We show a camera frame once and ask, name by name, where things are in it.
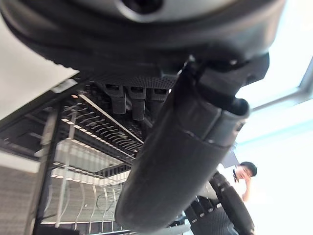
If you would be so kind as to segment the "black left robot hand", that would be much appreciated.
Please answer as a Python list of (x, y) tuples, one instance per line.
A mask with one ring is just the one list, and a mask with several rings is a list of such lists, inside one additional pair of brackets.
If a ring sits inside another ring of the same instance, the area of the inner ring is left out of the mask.
[(30, 49), (79, 71), (176, 82), (117, 204), (138, 232), (165, 226), (212, 176), (249, 114), (236, 93), (264, 78), (283, 0), (3, 0)]

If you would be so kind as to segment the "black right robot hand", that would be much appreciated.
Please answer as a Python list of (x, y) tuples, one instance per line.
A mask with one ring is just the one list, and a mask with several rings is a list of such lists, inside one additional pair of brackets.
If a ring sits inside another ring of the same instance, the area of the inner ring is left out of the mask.
[(253, 220), (229, 181), (216, 172), (209, 181), (217, 200), (197, 197), (184, 211), (195, 235), (254, 235)]

